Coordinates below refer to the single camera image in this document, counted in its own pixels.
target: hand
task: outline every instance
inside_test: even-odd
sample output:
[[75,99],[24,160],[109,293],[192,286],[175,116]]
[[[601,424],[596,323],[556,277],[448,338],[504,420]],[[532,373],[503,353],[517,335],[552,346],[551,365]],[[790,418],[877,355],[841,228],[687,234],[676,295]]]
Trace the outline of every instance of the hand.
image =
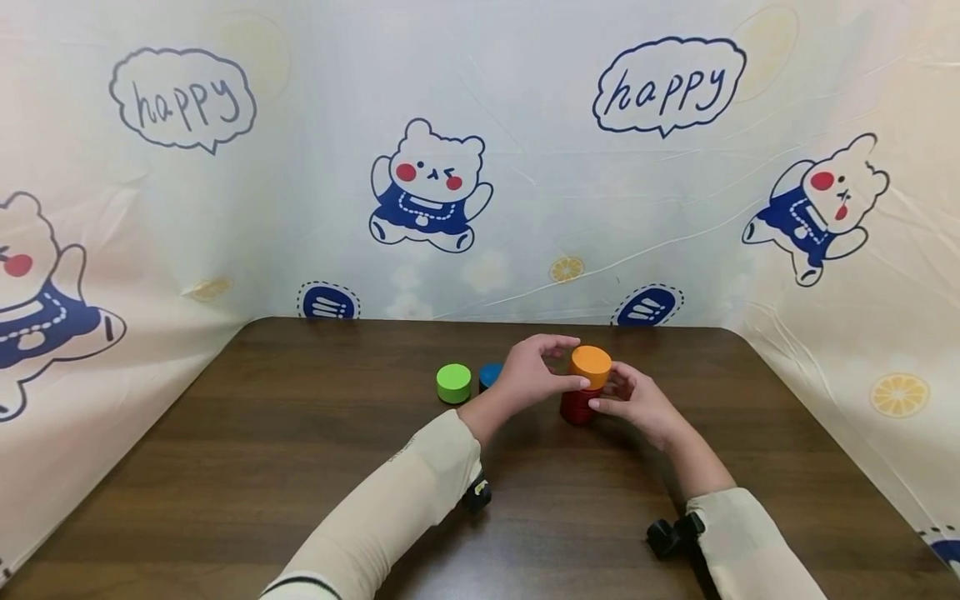
[[589,385],[579,375],[556,375],[543,363],[544,356],[559,357],[580,345],[579,338],[538,334],[510,349],[503,370],[483,394],[457,409],[464,425],[481,447],[500,426],[524,408],[553,394],[583,390]]
[[613,362],[604,394],[618,399],[595,398],[590,408],[626,420],[658,450],[665,450],[690,428],[654,380],[630,365]]
[[538,334],[510,349],[503,371],[490,391],[519,412],[548,396],[583,390],[589,381],[580,375],[556,375],[543,363],[544,356],[560,357],[568,348],[580,345],[580,338]]

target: left hand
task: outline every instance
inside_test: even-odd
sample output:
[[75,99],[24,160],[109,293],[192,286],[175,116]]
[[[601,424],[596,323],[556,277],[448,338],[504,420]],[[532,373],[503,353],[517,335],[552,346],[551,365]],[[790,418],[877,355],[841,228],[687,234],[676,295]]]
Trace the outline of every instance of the left hand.
[[589,381],[580,375],[557,375],[543,363],[544,356],[559,357],[580,345],[580,338],[539,333],[516,344],[507,354],[503,370],[490,391],[519,412],[554,394],[583,390]]

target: cartoon bear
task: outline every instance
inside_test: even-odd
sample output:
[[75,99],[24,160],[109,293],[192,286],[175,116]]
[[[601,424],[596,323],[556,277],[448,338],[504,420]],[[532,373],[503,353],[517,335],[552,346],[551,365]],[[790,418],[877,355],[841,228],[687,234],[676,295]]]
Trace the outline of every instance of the cartoon bear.
[[373,239],[425,241],[451,253],[469,250],[469,223],[493,195],[493,186],[480,181],[485,148],[475,135],[440,137],[424,119],[408,123],[394,155],[373,163],[371,183],[380,203],[370,218]]
[[825,260],[836,260],[867,243],[861,226],[890,177],[870,162],[876,136],[866,133],[830,158],[802,160],[780,176],[769,204],[743,231],[744,244],[773,242],[789,252],[797,283],[820,281]]
[[0,204],[0,422],[27,405],[24,386],[51,364],[81,360],[127,333],[122,319],[81,292],[86,250],[62,250],[39,201],[17,192]]

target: arm sleeve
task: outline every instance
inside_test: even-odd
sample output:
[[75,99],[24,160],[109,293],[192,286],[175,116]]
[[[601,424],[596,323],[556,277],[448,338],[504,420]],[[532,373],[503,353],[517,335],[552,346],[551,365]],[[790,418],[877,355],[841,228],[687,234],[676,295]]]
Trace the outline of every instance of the arm sleeve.
[[443,413],[324,519],[261,598],[371,600],[480,470],[480,444],[456,411]]
[[711,493],[686,510],[704,522],[700,549],[724,600],[827,600],[751,493]]

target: stacked blocks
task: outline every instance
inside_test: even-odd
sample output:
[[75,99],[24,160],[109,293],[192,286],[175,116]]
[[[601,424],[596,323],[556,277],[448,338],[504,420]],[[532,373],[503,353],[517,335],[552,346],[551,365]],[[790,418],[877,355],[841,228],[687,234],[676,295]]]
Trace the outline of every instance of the stacked blocks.
[[463,404],[470,399],[470,369],[450,364],[437,371],[437,396],[447,404]]
[[589,380],[589,385],[577,392],[567,392],[560,400],[560,415],[571,425],[586,425],[593,420],[593,411],[589,402],[600,397],[610,375],[612,360],[610,355],[594,346],[580,346],[570,355],[571,375],[581,375]]
[[501,371],[503,371],[503,365],[500,363],[489,363],[480,368],[480,394],[486,392],[493,385]]

